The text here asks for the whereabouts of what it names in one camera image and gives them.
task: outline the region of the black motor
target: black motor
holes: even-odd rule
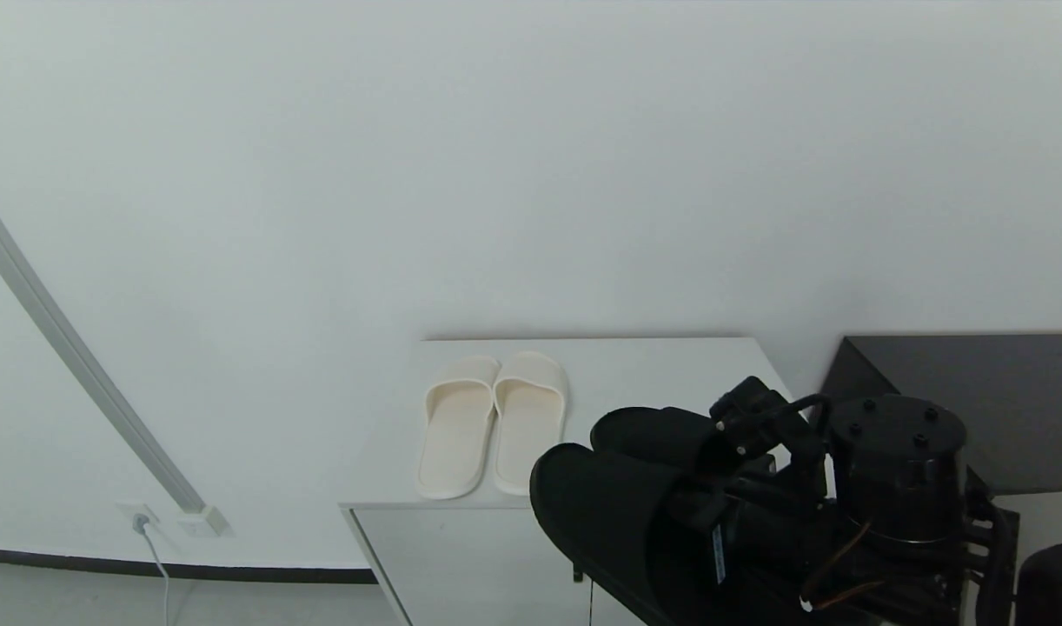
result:
[[[840,512],[869,540],[956,542],[964,526],[967,430],[948,409],[884,395],[834,409],[829,445]]]

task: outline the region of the cabinet top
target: cabinet top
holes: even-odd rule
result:
[[[469,494],[427,500],[413,480],[427,419],[424,393],[444,366],[464,356],[486,354],[500,363],[534,350],[562,365],[569,379],[569,407],[563,441],[589,445],[599,417],[621,407],[681,407],[708,414],[724,392],[754,375],[789,397],[770,360],[750,337],[566,338],[566,340],[421,341],[404,373],[404,394],[389,397],[376,416],[363,451],[340,480],[340,506],[349,508],[530,508],[527,496],[504,494],[493,484],[496,430],[493,427],[484,476]],[[785,449],[777,464],[789,462]]]

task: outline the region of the wall trim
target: wall trim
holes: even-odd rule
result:
[[[98,559],[0,551],[0,562],[8,565],[44,566],[48,570],[90,571],[95,574],[160,577],[150,561]],[[172,578],[228,580],[233,582],[299,582],[321,586],[375,586],[373,570],[324,570],[307,566],[209,566],[165,563]]]

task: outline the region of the wire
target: wire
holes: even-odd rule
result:
[[[156,561],[156,566],[159,568],[160,575],[165,577],[165,626],[169,626],[169,571],[165,570],[165,563],[160,562],[160,557],[156,556],[156,547],[153,546],[153,540],[149,539],[145,526],[149,526],[148,522],[141,524],[141,537],[145,539],[147,543],[149,543],[149,551],[153,552],[153,560]]]
[[[849,551],[852,551],[852,547],[856,546],[856,543],[858,543],[859,540],[863,538],[863,535],[868,535],[868,530],[870,530],[871,527],[872,527],[872,520],[869,519],[868,522],[863,523],[862,526],[859,527],[859,532],[856,532],[856,536],[854,536],[854,538],[850,539],[849,542],[845,543],[842,547],[840,547],[839,551],[835,552],[833,556],[828,557],[828,559],[826,559],[825,562],[822,562],[821,566],[818,566],[817,570],[809,575],[809,578],[806,578],[804,586],[802,586],[802,593],[799,595],[798,598],[802,603],[802,609],[804,609],[807,613],[808,611],[812,611],[813,609],[823,609],[824,606],[829,606],[838,602],[847,599],[849,597],[852,597],[852,595],[861,594],[866,590],[872,590],[873,588],[878,587],[883,582],[885,582],[885,580],[872,580],[870,582],[863,582],[861,586],[855,586],[853,588],[850,588],[850,590],[847,591],[841,591],[840,594],[835,595],[835,597],[833,598],[828,598],[828,600],[825,600],[826,604],[824,606],[818,606],[817,603],[812,603],[806,599],[809,598],[810,595],[813,595],[815,591],[817,591],[817,587],[821,585],[821,580],[825,578],[825,574],[828,574],[828,571],[833,570],[833,565],[836,565],[836,562],[840,560],[840,558],[844,557],[845,554],[849,554]]]
[[[813,603],[812,609],[813,610],[828,609],[828,607],[837,603],[842,603],[845,599],[853,598],[855,595],[864,593],[864,591],[871,591],[875,587],[885,586],[885,583],[886,580],[872,580],[870,582],[863,582],[861,586],[855,586],[850,588],[850,590],[841,591],[839,594],[833,595],[832,598],[822,600],[820,603]]]
[[[773,419],[777,416],[786,416],[789,413],[794,413],[798,411],[804,411],[804,409],[809,407],[817,407],[820,405],[821,414],[817,416],[817,436],[824,437],[825,432],[828,430],[829,417],[833,416],[833,400],[824,393],[812,393],[794,400],[790,404],[785,404],[782,407],[771,408],[769,411],[764,411],[759,417]]]

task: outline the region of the power cord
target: power cord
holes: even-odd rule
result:
[[[149,515],[141,513],[133,515],[133,531],[137,535],[141,535],[149,543],[149,551],[153,552],[153,560],[156,561],[156,566],[160,570],[160,575],[165,576],[165,626],[169,626],[169,571],[165,570],[165,563],[160,562],[160,557],[156,556],[156,547],[153,546],[153,540],[149,539],[149,534],[145,532],[145,525],[149,523]]]

